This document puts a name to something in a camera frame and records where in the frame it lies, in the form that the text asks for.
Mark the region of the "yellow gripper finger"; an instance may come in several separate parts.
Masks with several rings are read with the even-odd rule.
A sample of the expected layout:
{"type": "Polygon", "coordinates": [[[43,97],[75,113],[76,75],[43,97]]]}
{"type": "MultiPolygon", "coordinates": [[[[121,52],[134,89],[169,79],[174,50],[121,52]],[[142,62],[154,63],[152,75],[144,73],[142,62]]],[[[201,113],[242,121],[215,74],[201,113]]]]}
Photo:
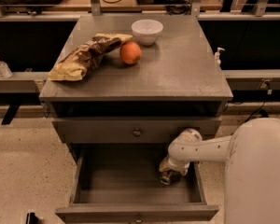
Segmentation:
{"type": "Polygon", "coordinates": [[[169,164],[168,164],[168,158],[165,157],[165,158],[161,161],[161,163],[160,163],[160,165],[159,165],[159,171],[160,171],[161,173],[164,173],[164,172],[169,172],[170,170],[171,170],[171,168],[170,168],[170,166],[169,166],[169,164]]]}

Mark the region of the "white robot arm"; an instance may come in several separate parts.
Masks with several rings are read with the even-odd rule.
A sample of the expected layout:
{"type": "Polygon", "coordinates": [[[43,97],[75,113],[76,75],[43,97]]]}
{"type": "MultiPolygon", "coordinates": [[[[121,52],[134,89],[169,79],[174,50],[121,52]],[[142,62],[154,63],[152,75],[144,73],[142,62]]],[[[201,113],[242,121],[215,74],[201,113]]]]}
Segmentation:
{"type": "Polygon", "coordinates": [[[280,224],[280,119],[252,119],[209,140],[187,128],[168,147],[161,181],[185,175],[193,161],[225,164],[224,224],[280,224]]]}

